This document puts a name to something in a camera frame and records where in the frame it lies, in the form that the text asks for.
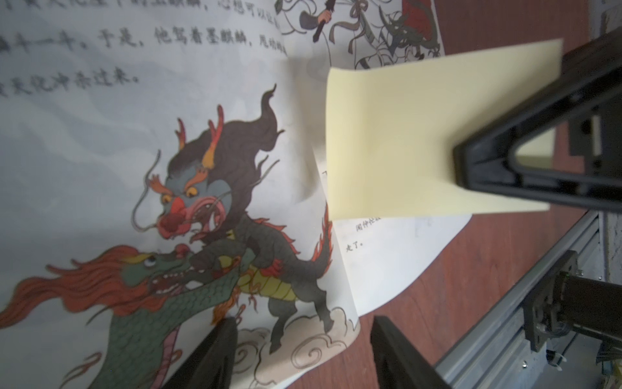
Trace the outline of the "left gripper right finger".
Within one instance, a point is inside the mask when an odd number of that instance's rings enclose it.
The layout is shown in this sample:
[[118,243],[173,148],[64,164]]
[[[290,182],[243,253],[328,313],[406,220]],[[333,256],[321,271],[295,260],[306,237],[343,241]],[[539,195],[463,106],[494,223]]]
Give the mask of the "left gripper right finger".
[[374,317],[370,343],[380,388],[450,389],[388,317]]

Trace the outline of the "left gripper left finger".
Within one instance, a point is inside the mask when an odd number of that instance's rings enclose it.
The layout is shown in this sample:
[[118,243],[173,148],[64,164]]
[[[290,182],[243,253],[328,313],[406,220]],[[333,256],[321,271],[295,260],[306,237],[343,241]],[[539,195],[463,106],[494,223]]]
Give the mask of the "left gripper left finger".
[[233,377],[237,345],[236,319],[221,320],[163,389],[227,389]]

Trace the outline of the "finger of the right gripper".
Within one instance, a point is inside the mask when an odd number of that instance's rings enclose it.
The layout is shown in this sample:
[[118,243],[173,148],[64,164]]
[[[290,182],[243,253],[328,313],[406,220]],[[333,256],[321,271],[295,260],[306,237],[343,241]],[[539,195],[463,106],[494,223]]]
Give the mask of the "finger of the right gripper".
[[454,149],[459,186],[513,198],[621,211],[621,30],[563,57],[534,97]]

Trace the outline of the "illustrated picture book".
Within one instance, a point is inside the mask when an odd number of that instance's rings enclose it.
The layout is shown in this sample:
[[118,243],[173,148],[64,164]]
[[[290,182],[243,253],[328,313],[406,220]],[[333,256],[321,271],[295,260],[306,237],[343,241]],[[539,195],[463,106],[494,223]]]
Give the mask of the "illustrated picture book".
[[225,319],[235,388],[343,352],[467,218],[336,219],[327,73],[443,53],[431,1],[2,2],[2,387],[173,385]]

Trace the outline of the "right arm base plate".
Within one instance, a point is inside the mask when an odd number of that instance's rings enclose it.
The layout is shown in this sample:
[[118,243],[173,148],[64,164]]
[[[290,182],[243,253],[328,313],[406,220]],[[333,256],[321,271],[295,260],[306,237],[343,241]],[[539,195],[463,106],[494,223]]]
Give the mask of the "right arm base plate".
[[579,328],[578,253],[565,251],[526,295],[524,332],[533,352]]

